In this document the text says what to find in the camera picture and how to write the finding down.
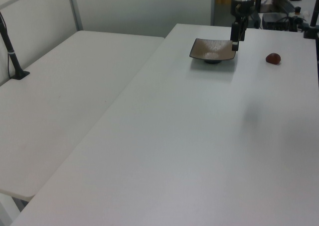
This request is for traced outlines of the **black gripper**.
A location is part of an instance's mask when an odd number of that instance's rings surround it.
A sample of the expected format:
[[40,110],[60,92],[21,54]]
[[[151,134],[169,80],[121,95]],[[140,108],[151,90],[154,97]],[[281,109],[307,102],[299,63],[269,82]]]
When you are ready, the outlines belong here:
[[255,0],[231,0],[230,13],[236,18],[242,18],[240,24],[232,23],[231,36],[232,51],[238,51],[239,41],[244,41],[248,26],[248,16],[255,10]]

